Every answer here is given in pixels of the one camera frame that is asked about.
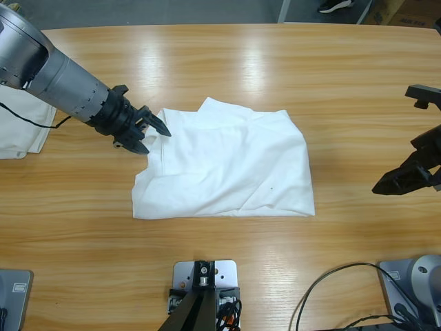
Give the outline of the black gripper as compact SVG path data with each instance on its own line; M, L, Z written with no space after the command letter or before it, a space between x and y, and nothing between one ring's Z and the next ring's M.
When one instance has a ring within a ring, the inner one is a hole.
M148 127L160 135L170 137L167 126L152 111L143 106L136 109L125 98L126 85L108 90L107 99L101 103L99 112L86 123L104 136L114 137L114 147L124 148L134 154L147 155L149 150L141 142Z
M427 109L432 103L441 110L441 91L420 84L411 85L404 94L415 99L414 107ZM440 166L440 126L411 140L415 151L400 165L387 172L372 188L374 194L404 195L421 188L440 190L440 168L432 174L429 170Z

